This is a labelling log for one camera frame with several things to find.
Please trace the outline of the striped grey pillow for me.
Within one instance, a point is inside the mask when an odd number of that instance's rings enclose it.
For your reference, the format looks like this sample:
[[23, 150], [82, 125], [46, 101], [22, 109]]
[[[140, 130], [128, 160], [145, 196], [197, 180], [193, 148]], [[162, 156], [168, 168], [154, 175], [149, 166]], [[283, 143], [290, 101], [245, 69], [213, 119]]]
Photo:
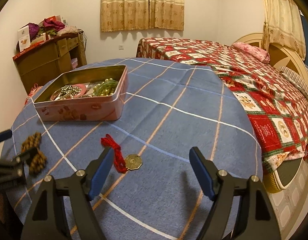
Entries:
[[306, 84], [304, 79], [299, 74], [297, 74], [297, 72], [288, 67], [281, 67], [279, 72], [285, 79], [292, 83], [308, 100], [308, 85]]

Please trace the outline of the beige window curtain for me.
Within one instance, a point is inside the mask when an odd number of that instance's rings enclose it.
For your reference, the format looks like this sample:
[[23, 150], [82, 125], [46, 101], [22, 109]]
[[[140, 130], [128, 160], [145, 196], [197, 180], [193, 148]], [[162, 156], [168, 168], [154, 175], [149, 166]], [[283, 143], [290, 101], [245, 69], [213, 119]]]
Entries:
[[263, 0], [265, 18], [262, 47], [269, 49], [276, 43], [295, 51], [302, 60], [306, 59], [306, 41], [301, 14], [293, 0]]
[[103, 33], [130, 30], [184, 30], [184, 0], [101, 0]]

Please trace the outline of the pink pillow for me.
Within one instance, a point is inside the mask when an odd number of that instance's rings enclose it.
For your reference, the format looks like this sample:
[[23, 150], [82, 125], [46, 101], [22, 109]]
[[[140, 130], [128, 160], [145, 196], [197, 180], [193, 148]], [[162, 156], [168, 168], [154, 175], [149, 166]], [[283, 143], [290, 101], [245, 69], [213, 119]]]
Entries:
[[244, 42], [235, 42], [231, 47], [253, 56], [262, 63], [270, 63], [270, 54], [262, 48]]

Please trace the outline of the gold coin red cord pendant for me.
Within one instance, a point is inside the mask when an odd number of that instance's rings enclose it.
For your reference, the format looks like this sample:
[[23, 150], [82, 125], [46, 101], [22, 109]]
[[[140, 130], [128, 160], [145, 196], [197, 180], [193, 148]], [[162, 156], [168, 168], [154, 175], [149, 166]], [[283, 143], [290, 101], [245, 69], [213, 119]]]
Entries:
[[101, 145], [114, 150], [114, 167], [117, 172], [125, 174], [127, 171], [138, 170], [142, 166], [142, 159], [137, 154], [129, 154], [123, 157], [121, 146], [111, 137], [106, 134], [101, 138]]

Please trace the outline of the white product box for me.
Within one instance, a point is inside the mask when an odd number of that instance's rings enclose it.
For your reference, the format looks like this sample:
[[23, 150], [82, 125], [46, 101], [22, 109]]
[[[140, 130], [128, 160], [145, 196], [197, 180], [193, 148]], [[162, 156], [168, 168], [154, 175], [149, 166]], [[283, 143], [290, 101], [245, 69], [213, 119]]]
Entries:
[[20, 52], [30, 47], [30, 34], [28, 25], [20, 28], [17, 32], [17, 36]]

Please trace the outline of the blue plaid tablecloth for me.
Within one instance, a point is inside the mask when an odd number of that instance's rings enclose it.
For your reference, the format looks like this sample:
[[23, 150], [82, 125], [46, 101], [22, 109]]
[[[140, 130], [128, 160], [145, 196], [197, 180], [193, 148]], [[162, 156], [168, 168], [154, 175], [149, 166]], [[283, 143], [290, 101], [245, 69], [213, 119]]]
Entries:
[[141, 58], [112, 59], [85, 66], [128, 71], [120, 118], [89, 121], [69, 108], [65, 120], [42, 121], [33, 99], [15, 119], [3, 159], [14, 157], [28, 136], [41, 133], [47, 165], [25, 186], [8, 191], [24, 222], [45, 176], [65, 178], [86, 168], [102, 152], [109, 134], [123, 156], [139, 154], [142, 165], [125, 174], [114, 168], [91, 202], [107, 239], [195, 239], [211, 208], [189, 162], [196, 146], [231, 175], [262, 176], [262, 151], [240, 102], [208, 66]]

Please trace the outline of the thin silver bangle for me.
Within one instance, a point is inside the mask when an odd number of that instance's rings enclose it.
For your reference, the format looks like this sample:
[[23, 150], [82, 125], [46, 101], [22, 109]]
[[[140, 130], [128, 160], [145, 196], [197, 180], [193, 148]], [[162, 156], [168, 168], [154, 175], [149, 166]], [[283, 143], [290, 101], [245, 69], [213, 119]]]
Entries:
[[64, 86], [58, 90], [56, 90], [50, 97], [51, 101], [61, 100], [66, 98], [74, 91], [72, 86]]

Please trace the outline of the cream wooden headboard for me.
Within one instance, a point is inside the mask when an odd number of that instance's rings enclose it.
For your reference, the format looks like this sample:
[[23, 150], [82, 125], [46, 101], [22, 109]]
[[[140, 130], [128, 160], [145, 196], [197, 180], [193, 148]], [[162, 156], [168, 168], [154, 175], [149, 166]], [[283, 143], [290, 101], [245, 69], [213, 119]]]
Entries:
[[[236, 42], [243, 42], [252, 46], [262, 46], [262, 33], [247, 34]], [[270, 65], [279, 70], [281, 67], [286, 66], [293, 71], [297, 72], [308, 85], [308, 69], [300, 56], [294, 50], [288, 47], [282, 47], [280, 44], [271, 43], [269, 46]]]

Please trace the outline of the clutter pile on cabinet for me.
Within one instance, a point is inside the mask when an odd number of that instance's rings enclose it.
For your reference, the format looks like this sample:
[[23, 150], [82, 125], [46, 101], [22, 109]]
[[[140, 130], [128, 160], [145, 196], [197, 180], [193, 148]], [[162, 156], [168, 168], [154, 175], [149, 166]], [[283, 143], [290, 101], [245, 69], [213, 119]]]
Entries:
[[65, 34], [83, 33], [82, 29], [64, 24], [62, 21], [58, 21], [56, 16], [45, 18], [39, 24], [28, 23], [25, 27], [29, 30], [31, 45], [39, 42], [45, 42]]

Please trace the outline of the bed with red quilt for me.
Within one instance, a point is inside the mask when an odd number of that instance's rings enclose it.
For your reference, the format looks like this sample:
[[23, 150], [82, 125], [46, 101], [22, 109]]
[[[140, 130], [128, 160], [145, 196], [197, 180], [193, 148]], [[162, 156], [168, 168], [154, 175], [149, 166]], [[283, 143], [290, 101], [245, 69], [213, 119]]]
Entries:
[[285, 190], [290, 179], [279, 169], [306, 153], [308, 100], [269, 63], [224, 44], [186, 38], [148, 37], [138, 43], [137, 57], [210, 66], [241, 103], [262, 149], [265, 186]]

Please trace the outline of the brown wooden bead mala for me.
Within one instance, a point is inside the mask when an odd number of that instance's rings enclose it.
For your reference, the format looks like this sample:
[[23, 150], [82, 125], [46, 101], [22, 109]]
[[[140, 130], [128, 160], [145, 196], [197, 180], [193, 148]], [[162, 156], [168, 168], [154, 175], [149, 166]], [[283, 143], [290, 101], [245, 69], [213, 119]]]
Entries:
[[40, 174], [47, 164], [47, 157], [40, 150], [41, 139], [41, 133], [35, 132], [33, 135], [28, 136], [21, 144], [21, 153], [30, 152], [30, 157], [26, 160], [26, 163], [29, 166], [29, 174], [31, 176]]

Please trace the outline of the beige centre window curtain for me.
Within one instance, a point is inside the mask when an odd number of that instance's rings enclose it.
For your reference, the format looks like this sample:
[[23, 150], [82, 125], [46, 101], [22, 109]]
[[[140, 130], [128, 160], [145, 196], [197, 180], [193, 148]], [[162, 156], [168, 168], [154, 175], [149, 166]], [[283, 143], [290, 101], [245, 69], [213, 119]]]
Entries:
[[184, 0], [101, 0], [103, 33], [130, 30], [184, 30]]

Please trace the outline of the paper cards in tin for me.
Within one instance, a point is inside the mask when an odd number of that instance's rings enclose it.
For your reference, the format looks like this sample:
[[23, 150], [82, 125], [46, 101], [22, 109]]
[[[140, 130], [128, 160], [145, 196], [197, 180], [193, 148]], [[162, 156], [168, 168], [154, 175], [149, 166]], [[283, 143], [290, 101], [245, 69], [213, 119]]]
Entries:
[[87, 82], [80, 83], [78, 87], [81, 89], [81, 92], [78, 94], [80, 98], [82, 97], [93, 97], [98, 88], [103, 84], [103, 81], [98, 82]]

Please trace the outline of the brown wooden cabinet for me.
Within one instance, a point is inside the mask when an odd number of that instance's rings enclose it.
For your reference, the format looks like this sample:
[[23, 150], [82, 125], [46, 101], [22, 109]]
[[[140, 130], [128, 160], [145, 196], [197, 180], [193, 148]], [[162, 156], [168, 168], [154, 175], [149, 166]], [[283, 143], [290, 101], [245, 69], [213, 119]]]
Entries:
[[82, 32], [38, 42], [13, 57], [26, 93], [59, 75], [87, 64]]

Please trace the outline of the green jade bangle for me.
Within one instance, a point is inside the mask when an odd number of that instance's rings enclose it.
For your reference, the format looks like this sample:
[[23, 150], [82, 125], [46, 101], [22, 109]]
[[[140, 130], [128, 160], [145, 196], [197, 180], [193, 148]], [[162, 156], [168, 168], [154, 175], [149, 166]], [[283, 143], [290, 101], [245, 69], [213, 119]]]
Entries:
[[115, 92], [118, 82], [112, 78], [105, 79], [103, 84], [95, 92], [95, 96], [109, 96]]

